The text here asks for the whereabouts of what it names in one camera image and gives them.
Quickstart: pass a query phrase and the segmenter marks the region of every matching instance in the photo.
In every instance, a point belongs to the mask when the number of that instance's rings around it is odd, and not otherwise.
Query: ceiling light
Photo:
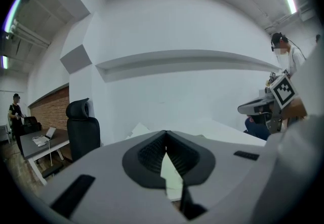
[[[2,67],[7,69],[8,68],[8,58],[6,56],[1,56],[2,60]]]
[[[12,25],[12,22],[15,17],[15,13],[17,11],[17,8],[19,6],[21,0],[15,0],[14,3],[12,4],[9,13],[7,14],[6,20],[5,20],[5,32],[10,32],[10,27]]]
[[[289,8],[290,8],[291,14],[296,13],[297,12],[297,9],[296,9],[294,0],[287,0],[287,1],[288,1],[288,5],[289,5]]]

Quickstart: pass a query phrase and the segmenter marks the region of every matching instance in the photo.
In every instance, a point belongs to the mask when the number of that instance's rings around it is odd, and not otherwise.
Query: white desk leg
[[[63,157],[63,155],[62,155],[60,149],[57,149],[56,151],[57,151],[57,153],[59,153],[60,159],[61,159],[61,160],[64,160],[64,157]]]
[[[33,160],[32,158],[29,158],[28,161],[29,161],[29,164],[31,165],[31,168],[34,170],[35,174],[37,175],[37,177],[38,177],[39,180],[41,181],[41,183],[42,183],[43,185],[46,185],[47,182],[46,182],[46,180],[42,177],[42,173],[41,173],[41,172],[39,171],[39,169],[37,168],[37,166],[36,166],[34,160]]]

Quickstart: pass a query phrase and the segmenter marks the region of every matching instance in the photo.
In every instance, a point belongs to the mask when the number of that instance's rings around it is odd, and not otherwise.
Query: brick wall
[[[68,104],[69,87],[65,87],[31,105],[30,114],[36,117],[43,129],[49,127],[66,129],[65,110]]]

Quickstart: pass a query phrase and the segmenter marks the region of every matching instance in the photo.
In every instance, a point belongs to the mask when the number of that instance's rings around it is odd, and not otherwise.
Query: chair seat
[[[55,164],[55,165],[47,168],[45,171],[43,171],[42,177],[43,178],[47,178],[47,177],[49,177],[52,174],[57,174],[62,167],[63,167],[63,164],[62,163]]]

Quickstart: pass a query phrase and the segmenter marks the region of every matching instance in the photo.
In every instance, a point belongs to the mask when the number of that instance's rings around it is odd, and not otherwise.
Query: person in white shirt
[[[289,74],[294,75],[300,66],[305,62],[302,52],[294,45],[291,45],[282,33],[274,33],[271,42],[275,49],[280,49],[280,54],[288,53],[289,56]]]

